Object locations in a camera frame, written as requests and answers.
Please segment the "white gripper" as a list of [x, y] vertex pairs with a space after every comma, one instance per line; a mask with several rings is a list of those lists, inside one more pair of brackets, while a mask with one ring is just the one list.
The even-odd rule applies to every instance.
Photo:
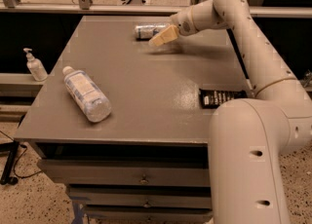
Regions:
[[162, 46], [163, 43], [169, 43], [182, 36], [189, 36], [195, 33], [195, 27], [192, 20], [192, 8], [188, 7], [180, 12], [170, 16], [171, 22], [161, 34], [154, 35], [148, 42], [151, 47]]

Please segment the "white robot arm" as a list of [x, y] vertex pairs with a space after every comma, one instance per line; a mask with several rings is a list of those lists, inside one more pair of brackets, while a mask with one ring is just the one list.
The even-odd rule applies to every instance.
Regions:
[[234, 35], [253, 97], [221, 104], [210, 121], [214, 224], [291, 224], [279, 156], [311, 140], [312, 100], [254, 22], [248, 1], [190, 6], [149, 43], [220, 28]]

